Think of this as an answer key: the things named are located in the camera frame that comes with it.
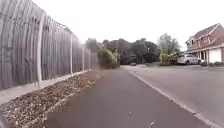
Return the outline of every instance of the wooden fence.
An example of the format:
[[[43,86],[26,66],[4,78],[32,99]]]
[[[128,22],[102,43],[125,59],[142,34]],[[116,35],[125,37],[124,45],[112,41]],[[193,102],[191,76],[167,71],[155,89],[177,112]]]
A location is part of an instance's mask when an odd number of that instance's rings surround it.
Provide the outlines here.
[[[96,64],[95,53],[31,0],[0,0],[0,90]]]

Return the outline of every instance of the asphalt road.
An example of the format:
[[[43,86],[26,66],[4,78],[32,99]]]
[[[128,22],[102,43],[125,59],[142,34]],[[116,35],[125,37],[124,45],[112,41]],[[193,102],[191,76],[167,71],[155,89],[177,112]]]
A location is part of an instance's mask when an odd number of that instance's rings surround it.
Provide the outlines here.
[[[73,97],[64,111],[50,113],[47,124],[49,128],[208,128],[124,69],[109,71],[95,88]]]
[[[224,68],[200,66],[123,67],[153,87],[224,127]]]

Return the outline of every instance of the overcast sky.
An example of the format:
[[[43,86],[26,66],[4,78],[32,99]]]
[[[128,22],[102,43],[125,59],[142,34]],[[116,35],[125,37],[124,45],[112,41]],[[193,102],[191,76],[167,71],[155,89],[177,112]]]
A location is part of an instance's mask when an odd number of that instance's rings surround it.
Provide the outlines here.
[[[223,0],[33,0],[84,42],[146,38],[168,33],[184,48],[197,31],[224,23]]]

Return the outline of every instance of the fence post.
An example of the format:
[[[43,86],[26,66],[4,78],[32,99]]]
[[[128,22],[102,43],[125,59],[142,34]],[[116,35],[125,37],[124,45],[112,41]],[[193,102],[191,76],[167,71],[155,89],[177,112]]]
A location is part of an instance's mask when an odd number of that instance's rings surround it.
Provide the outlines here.
[[[71,39],[70,39],[70,73],[72,76],[72,74],[73,74],[73,70],[72,70],[72,34],[71,34]]]
[[[37,77],[38,82],[42,81],[42,72],[41,72],[41,43],[42,43],[42,33],[43,33],[43,25],[45,20],[45,12],[43,12],[40,20],[40,29],[38,32],[38,42],[37,42]]]
[[[85,70],[85,47],[84,47],[84,45],[82,46],[82,70],[84,71]]]
[[[91,52],[90,52],[90,50],[89,50],[89,70],[91,69],[91,60],[90,60],[90,56],[91,55]]]

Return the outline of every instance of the sidewalk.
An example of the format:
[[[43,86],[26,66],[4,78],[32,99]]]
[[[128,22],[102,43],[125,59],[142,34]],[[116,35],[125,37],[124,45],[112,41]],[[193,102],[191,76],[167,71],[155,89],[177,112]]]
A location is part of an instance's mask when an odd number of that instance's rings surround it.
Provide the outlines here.
[[[50,113],[49,128],[209,128],[191,113],[123,69],[112,70],[97,86],[71,99],[63,112]]]

